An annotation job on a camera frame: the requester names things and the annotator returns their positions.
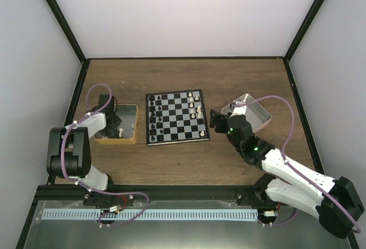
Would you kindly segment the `gold metal tin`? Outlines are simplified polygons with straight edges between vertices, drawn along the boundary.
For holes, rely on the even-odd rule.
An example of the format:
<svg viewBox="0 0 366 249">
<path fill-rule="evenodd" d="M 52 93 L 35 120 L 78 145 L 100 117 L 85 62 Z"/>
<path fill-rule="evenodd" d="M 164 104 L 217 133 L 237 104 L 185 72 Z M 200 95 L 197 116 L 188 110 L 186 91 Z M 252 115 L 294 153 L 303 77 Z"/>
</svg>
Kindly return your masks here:
<svg viewBox="0 0 366 249">
<path fill-rule="evenodd" d="M 94 140 L 102 145 L 135 144 L 137 142 L 138 106 L 136 104 L 118 104 L 117 116 L 122 120 L 119 128 L 124 130 L 122 138 L 109 139 L 100 133 L 94 135 Z"/>
</svg>

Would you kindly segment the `black and silver chessboard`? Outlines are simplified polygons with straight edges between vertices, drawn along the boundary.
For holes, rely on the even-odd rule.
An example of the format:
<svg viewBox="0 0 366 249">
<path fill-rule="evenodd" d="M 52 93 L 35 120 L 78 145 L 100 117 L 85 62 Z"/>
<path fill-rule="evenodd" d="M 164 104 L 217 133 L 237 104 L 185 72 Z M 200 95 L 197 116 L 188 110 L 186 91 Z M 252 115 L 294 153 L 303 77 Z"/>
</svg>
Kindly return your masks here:
<svg viewBox="0 0 366 249">
<path fill-rule="evenodd" d="M 189 101 L 189 92 L 193 98 L 199 95 L 200 99 Z M 202 117 L 197 118 L 197 107 L 201 105 Z M 190 110 L 194 109 L 196 118 L 191 118 Z M 156 142 L 150 142 L 150 136 L 156 136 Z M 146 145 L 149 147 L 179 143 L 191 143 L 196 141 L 209 141 L 208 120 L 205 113 L 204 98 L 201 89 L 183 90 L 177 92 L 161 92 L 146 94 Z"/>
</svg>

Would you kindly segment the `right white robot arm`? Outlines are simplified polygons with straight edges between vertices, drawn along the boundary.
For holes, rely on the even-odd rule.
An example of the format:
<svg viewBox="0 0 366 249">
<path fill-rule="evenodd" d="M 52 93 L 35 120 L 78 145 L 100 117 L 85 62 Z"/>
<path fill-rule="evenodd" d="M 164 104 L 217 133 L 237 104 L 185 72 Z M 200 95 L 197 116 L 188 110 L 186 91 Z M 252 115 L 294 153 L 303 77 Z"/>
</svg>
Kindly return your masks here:
<svg viewBox="0 0 366 249">
<path fill-rule="evenodd" d="M 254 190 L 262 205 L 277 201 L 295 207 L 316 218 L 337 238 L 351 232 L 361 233 L 358 220 L 365 211 L 353 183 L 341 176 L 334 179 L 292 160 L 271 143 L 257 137 L 244 114 L 210 111 L 209 126 L 223 133 L 240 157 L 249 165 L 266 172 L 265 184 Z"/>
</svg>

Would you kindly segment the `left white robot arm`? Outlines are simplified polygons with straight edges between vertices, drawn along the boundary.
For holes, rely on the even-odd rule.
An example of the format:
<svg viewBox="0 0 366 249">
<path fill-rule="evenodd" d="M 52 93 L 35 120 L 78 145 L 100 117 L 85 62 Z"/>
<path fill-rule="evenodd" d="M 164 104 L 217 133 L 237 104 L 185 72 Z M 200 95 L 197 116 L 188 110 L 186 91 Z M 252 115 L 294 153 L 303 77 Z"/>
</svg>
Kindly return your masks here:
<svg viewBox="0 0 366 249">
<path fill-rule="evenodd" d="M 122 120 L 117 116 L 118 102 L 114 96 L 101 94 L 98 105 L 82 119 L 65 127 L 53 128 L 49 134 L 46 170 L 52 177 L 69 179 L 75 185 L 98 190 L 103 205 L 116 201 L 117 191 L 110 187 L 110 176 L 92 165 L 90 139 L 96 134 L 105 139 L 120 139 Z"/>
</svg>

